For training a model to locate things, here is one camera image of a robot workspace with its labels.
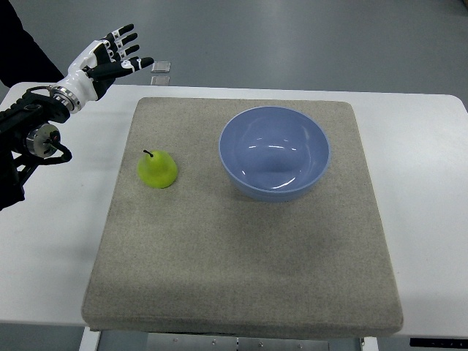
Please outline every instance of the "black sleeve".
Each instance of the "black sleeve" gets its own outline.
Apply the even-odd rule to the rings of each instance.
[[[62,73],[45,55],[7,0],[0,1],[0,80],[7,87],[19,82],[51,82],[63,79]]]

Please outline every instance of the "white robotic hand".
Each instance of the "white robotic hand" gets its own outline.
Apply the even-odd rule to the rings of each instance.
[[[76,113],[88,101],[103,97],[116,78],[153,64],[151,57],[127,58],[140,48],[138,45],[125,48],[137,38],[136,33],[126,35],[133,28],[129,24],[94,40],[69,66],[68,76],[50,87],[50,95],[67,106],[70,113]]]

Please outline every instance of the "bowl rim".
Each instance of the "bowl rim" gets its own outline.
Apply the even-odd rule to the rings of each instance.
[[[222,157],[222,154],[221,154],[221,139],[222,139],[222,136],[224,134],[224,131],[226,130],[226,128],[229,126],[229,124],[235,119],[237,118],[238,116],[242,115],[243,113],[247,113],[251,110],[259,110],[259,109],[263,109],[265,107],[273,107],[273,108],[279,108],[279,109],[283,109],[283,110],[290,110],[292,112],[295,112],[295,113],[298,113],[299,115],[302,115],[306,118],[308,118],[313,124],[315,124],[319,130],[322,132],[323,136],[325,137],[325,140],[327,142],[327,146],[328,146],[328,158],[327,158],[327,163],[325,164],[322,172],[320,172],[320,174],[315,177],[314,179],[312,179],[310,182],[308,182],[307,184],[299,187],[299,188],[296,188],[296,189],[290,189],[290,190],[267,190],[267,189],[261,189],[261,188],[257,188],[256,186],[252,186],[250,184],[247,184],[246,182],[242,181],[240,178],[238,178],[236,175],[234,175],[229,167],[224,163],[224,160],[223,160],[223,157]],[[285,107],[285,106],[278,106],[278,105],[264,105],[264,106],[256,106],[256,107],[252,107],[252,108],[249,108],[247,110],[244,110],[240,113],[238,113],[237,115],[235,115],[234,117],[232,117],[226,124],[225,126],[223,127],[222,131],[221,131],[221,134],[219,135],[219,139],[218,139],[218,155],[219,155],[219,159],[221,160],[221,163],[224,167],[224,169],[229,173],[229,175],[234,178],[236,181],[238,181],[240,184],[242,184],[243,186],[246,186],[247,188],[250,188],[251,190],[254,190],[254,191],[257,191],[257,192],[262,192],[262,193],[266,193],[266,194],[278,194],[278,195],[284,195],[284,194],[288,194],[288,193],[294,193],[294,192],[300,192],[301,190],[304,190],[305,188],[308,188],[310,187],[312,184],[316,183],[319,179],[321,179],[323,177],[323,175],[325,174],[325,172],[327,171],[328,169],[328,166],[330,165],[330,161],[331,161],[331,144],[330,144],[330,140],[328,139],[328,136],[327,134],[325,133],[325,130],[323,130],[322,126],[320,126],[312,117],[310,117],[309,115],[306,115],[304,112],[301,112],[301,111],[298,111],[298,110],[295,110],[293,108],[289,108],[289,107]]]

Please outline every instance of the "white table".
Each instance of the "white table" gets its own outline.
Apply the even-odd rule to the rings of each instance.
[[[33,83],[10,89],[9,107]],[[398,335],[468,337],[468,113],[446,95],[112,86],[64,125],[73,153],[0,212],[0,322],[84,325],[80,307],[143,97],[325,99],[355,111],[404,313]]]

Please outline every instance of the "blue bowl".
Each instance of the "blue bowl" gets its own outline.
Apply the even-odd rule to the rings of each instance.
[[[245,195],[283,202],[311,189],[327,170],[331,150],[323,129],[310,117],[285,107],[262,106],[226,124],[219,157]]]

